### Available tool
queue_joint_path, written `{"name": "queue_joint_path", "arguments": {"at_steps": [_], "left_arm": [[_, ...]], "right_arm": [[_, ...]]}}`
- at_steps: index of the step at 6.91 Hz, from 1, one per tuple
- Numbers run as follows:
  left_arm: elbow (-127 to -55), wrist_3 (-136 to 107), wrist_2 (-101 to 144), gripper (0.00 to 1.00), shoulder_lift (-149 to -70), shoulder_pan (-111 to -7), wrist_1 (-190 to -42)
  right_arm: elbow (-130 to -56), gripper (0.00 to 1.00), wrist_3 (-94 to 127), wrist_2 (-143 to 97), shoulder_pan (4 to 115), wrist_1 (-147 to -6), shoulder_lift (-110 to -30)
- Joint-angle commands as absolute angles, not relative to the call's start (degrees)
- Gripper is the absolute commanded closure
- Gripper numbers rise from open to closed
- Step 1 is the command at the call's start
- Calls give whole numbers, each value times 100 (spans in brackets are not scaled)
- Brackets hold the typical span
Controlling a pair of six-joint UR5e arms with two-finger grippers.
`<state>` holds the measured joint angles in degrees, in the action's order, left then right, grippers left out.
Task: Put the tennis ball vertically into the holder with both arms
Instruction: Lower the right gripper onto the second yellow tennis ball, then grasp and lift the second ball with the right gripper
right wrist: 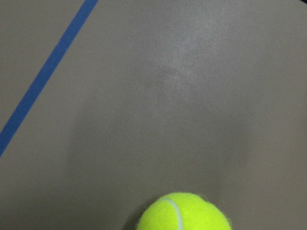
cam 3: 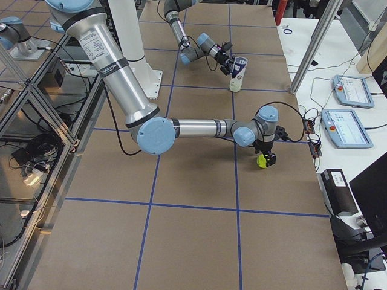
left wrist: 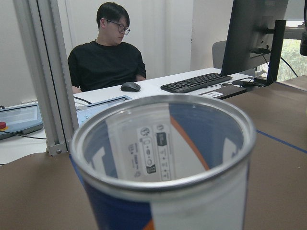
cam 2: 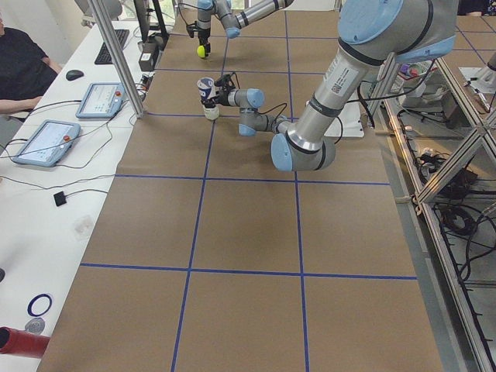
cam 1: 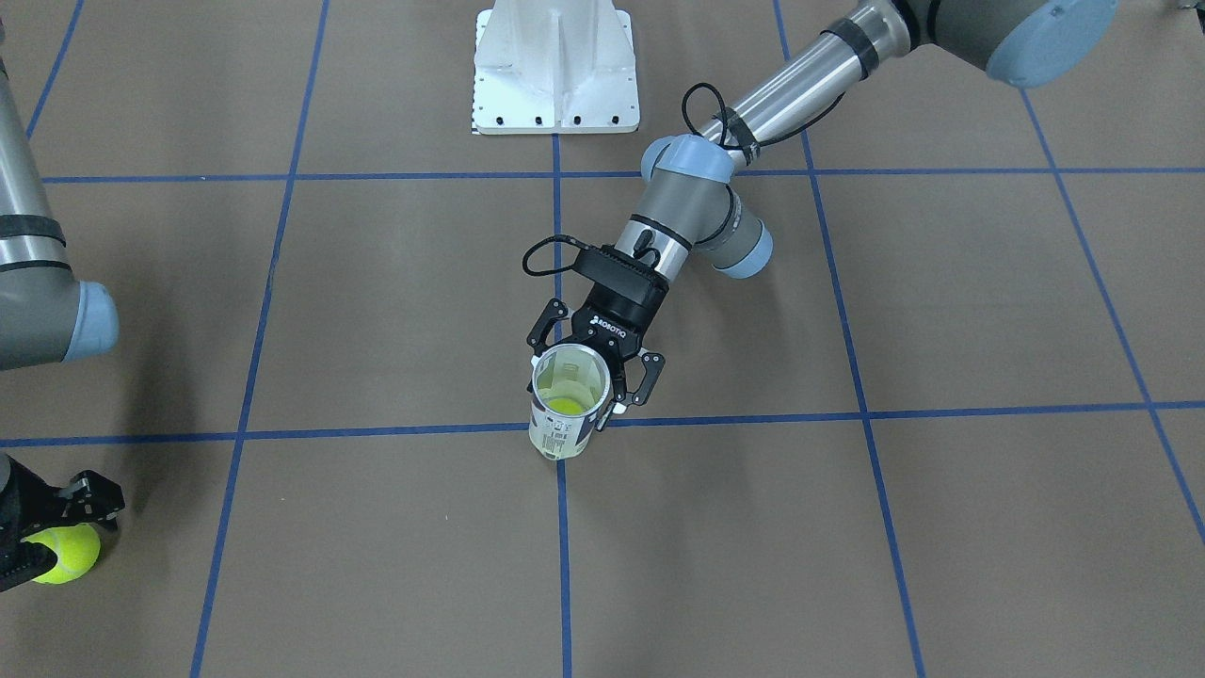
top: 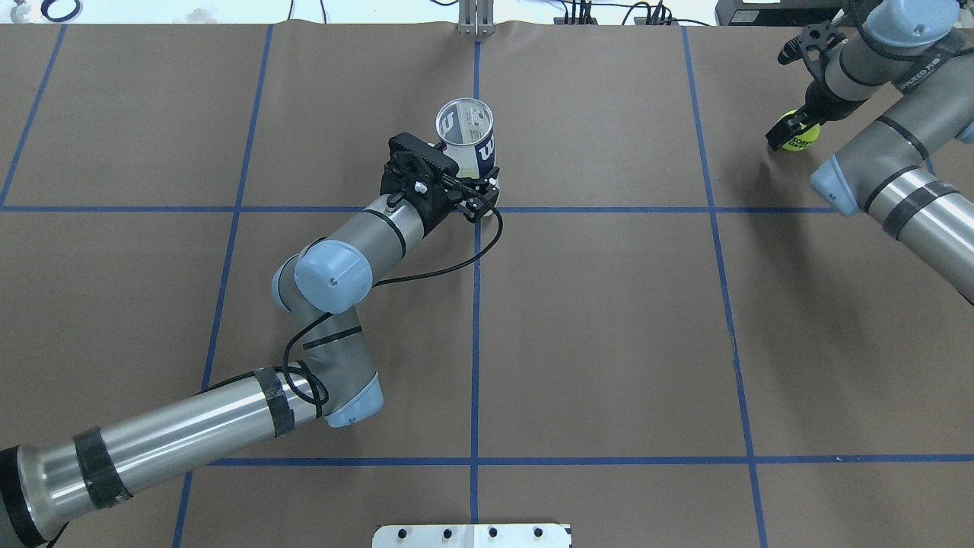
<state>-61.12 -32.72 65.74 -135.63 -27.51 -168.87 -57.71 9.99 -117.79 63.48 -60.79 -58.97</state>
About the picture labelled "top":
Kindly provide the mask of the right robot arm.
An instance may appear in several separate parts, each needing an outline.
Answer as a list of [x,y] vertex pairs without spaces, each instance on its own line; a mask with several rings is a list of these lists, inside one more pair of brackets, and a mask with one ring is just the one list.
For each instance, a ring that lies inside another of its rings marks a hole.
[[818,167],[810,184],[839,214],[880,223],[967,301],[973,295],[972,204],[925,169],[950,140],[972,142],[972,44],[954,27],[959,1],[845,1],[844,22],[808,25],[779,52],[801,60],[804,104],[766,133],[773,150],[843,120],[891,84],[900,100]]

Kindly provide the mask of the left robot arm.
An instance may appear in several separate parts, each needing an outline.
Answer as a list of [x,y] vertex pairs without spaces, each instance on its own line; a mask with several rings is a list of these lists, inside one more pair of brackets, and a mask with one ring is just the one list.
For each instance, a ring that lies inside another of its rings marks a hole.
[[275,305],[295,322],[275,356],[55,447],[3,450],[2,545],[49,546],[71,521],[310,421],[341,428],[374,416],[384,388],[358,306],[371,291],[406,282],[394,268],[443,222],[495,214],[499,174],[490,167],[467,176],[450,160],[435,166],[394,155],[373,202],[272,274]]

